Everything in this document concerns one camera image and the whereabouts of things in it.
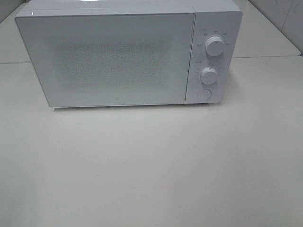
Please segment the white microwave oven body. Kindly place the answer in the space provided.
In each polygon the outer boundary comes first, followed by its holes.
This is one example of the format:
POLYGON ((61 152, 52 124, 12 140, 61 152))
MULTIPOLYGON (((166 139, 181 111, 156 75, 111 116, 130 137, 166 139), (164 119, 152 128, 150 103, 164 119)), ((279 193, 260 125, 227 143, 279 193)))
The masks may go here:
POLYGON ((222 100, 234 52, 242 11, 231 0, 32 0, 15 17, 66 17, 111 15, 194 14, 192 44, 184 105, 218 103, 222 100), (218 35, 224 51, 216 57, 206 53, 207 38, 218 35), (202 83, 199 73, 217 70, 218 80, 202 83), (197 93, 209 89, 211 98, 201 102, 197 93))

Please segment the round white door button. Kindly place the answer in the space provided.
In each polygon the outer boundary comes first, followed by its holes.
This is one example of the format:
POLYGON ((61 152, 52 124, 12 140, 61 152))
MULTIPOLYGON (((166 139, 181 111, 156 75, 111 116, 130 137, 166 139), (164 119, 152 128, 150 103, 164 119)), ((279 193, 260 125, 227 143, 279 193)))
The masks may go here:
POLYGON ((209 89, 201 89, 197 93, 197 98, 202 102, 206 102, 211 98, 212 92, 209 89))

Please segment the white microwave door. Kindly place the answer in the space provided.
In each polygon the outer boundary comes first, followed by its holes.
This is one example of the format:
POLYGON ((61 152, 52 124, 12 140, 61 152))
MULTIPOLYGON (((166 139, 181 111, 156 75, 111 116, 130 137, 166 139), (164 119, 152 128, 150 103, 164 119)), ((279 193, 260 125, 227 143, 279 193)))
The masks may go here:
POLYGON ((184 103, 194 14, 17 17, 50 107, 184 103))

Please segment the white microwave knob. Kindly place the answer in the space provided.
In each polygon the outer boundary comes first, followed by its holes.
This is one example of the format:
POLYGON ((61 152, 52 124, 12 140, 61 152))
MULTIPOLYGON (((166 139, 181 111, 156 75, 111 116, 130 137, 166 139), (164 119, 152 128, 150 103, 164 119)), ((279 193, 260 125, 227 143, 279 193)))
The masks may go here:
POLYGON ((215 83, 218 80, 219 74, 215 68, 206 67, 200 71, 199 76, 200 76, 202 83, 204 83, 206 85, 210 85, 210 84, 215 83))
POLYGON ((207 38, 205 41, 205 50, 212 57, 219 56, 224 51, 224 40, 218 35, 207 38))

